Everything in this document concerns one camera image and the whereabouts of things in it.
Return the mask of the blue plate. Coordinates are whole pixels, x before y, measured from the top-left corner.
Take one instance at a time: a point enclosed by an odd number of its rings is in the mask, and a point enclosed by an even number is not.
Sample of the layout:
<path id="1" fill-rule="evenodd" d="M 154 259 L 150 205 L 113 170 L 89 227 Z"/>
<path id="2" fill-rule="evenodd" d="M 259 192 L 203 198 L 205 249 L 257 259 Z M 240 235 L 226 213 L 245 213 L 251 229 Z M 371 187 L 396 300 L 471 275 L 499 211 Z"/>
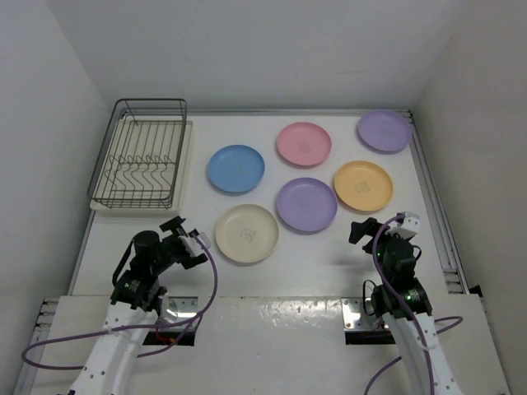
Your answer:
<path id="1" fill-rule="evenodd" d="M 207 165 L 209 181 L 225 193 L 242 194 L 253 190 L 264 172 L 264 158 L 246 145 L 224 146 L 212 155 Z"/>

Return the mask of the orange plate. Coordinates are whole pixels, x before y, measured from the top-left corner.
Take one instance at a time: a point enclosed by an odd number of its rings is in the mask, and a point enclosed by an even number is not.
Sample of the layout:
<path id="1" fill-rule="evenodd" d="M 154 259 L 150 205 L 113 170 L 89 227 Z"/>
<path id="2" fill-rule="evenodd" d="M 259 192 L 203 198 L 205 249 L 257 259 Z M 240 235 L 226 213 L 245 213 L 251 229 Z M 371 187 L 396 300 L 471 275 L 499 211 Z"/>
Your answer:
<path id="1" fill-rule="evenodd" d="M 394 193 L 389 174 L 364 160 L 341 166 L 333 177 L 333 186 L 342 203 L 357 211 L 379 211 L 389 204 Z"/>

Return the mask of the pink plate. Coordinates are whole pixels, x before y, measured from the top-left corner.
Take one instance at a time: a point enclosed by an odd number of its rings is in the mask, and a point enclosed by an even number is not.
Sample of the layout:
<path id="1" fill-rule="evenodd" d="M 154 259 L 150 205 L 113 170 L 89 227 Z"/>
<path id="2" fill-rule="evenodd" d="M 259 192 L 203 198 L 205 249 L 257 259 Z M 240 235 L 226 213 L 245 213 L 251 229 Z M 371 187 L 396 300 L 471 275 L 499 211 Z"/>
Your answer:
<path id="1" fill-rule="evenodd" d="M 276 146 L 287 162 L 301 167 L 313 167 L 329 157 L 333 143 L 321 126 L 298 122 L 287 125 L 278 134 Z"/>

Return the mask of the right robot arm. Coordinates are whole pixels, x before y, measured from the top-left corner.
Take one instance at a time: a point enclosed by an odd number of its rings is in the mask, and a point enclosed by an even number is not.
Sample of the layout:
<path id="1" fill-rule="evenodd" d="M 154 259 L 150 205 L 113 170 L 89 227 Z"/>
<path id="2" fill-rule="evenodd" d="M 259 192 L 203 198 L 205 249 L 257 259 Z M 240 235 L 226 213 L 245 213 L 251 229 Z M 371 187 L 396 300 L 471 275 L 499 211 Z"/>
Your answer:
<path id="1" fill-rule="evenodd" d="M 398 213 L 384 224 L 375 218 L 352 222 L 348 242 L 370 254 L 380 277 L 371 293 L 372 313 L 388 326 L 399 349 L 413 394 L 461 394 L 441 347 L 431 302 L 415 268 L 422 250 L 412 239 L 420 220 L 411 213 Z"/>

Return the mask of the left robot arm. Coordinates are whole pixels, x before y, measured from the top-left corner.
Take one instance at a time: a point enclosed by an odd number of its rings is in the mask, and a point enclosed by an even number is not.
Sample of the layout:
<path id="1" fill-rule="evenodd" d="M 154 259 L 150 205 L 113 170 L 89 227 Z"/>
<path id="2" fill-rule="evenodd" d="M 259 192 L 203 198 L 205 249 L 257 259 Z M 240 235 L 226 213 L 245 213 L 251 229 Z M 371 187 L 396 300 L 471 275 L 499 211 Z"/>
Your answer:
<path id="1" fill-rule="evenodd" d="M 98 336 L 70 394 L 123 394 L 147 334 L 169 328 L 158 323 L 168 305 L 167 289 L 159 276 L 178 263 L 184 269 L 211 261 L 208 237 L 186 231 L 184 218 L 176 216 L 160 225 L 168 235 L 161 239 L 144 230 L 131 239 L 113 276 L 113 292 Z"/>

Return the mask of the purple plate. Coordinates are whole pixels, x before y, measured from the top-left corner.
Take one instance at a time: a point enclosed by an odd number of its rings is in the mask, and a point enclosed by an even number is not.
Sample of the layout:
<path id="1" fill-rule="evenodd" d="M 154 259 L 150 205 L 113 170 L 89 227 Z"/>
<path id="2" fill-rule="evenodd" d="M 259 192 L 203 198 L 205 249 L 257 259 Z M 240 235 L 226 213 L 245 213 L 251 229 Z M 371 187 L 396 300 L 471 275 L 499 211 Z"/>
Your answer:
<path id="1" fill-rule="evenodd" d="M 333 222 L 338 201 L 326 183 L 302 177 L 283 185 L 277 194 L 276 208 L 278 215 L 291 228 L 315 233 Z"/>
<path id="2" fill-rule="evenodd" d="M 357 133 L 364 144 L 383 153 L 404 150 L 412 139 L 412 128 L 400 114 L 389 110 L 373 110 L 360 118 Z"/>

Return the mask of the cream plate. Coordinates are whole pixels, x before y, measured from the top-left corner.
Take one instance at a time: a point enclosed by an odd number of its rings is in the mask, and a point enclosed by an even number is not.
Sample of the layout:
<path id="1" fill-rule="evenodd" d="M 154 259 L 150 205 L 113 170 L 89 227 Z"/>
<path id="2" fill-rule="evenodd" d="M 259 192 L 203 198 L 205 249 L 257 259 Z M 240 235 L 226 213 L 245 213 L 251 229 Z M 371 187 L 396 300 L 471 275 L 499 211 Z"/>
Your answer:
<path id="1" fill-rule="evenodd" d="M 271 255 L 279 239 L 277 219 L 266 208 L 242 204 L 226 211 L 215 226 L 222 254 L 240 265 L 252 265 Z"/>

